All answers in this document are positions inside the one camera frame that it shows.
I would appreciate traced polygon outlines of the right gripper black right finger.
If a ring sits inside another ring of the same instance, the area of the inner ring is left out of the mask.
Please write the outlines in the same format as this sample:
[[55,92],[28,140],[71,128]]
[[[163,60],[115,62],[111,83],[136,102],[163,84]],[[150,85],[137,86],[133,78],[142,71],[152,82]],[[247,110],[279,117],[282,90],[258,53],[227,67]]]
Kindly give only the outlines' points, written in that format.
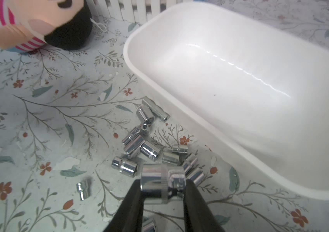
[[184,190],[184,222],[186,232],[224,232],[198,191],[193,181],[187,179]]

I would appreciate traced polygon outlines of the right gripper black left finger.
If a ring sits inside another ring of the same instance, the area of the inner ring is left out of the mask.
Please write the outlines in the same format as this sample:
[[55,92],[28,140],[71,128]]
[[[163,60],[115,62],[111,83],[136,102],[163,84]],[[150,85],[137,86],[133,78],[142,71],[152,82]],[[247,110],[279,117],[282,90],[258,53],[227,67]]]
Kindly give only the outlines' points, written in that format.
[[140,180],[131,185],[120,207],[104,232],[141,232],[144,198],[141,193]]

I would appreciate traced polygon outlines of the large chrome socket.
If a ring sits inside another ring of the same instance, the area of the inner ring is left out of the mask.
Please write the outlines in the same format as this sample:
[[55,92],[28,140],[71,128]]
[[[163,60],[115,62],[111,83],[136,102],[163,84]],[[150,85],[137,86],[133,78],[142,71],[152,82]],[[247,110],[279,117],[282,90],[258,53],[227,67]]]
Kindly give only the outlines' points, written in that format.
[[143,165],[140,178],[144,203],[151,205],[182,201],[186,188],[185,170],[181,166]]

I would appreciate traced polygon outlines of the white plastic storage box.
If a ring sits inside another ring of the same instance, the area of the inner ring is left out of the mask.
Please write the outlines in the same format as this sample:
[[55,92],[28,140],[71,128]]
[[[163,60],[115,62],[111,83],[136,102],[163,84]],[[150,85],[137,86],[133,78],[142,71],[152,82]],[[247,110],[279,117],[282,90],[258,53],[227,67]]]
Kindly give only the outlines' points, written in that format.
[[146,96],[239,172],[329,200],[329,50],[209,3],[134,31]]

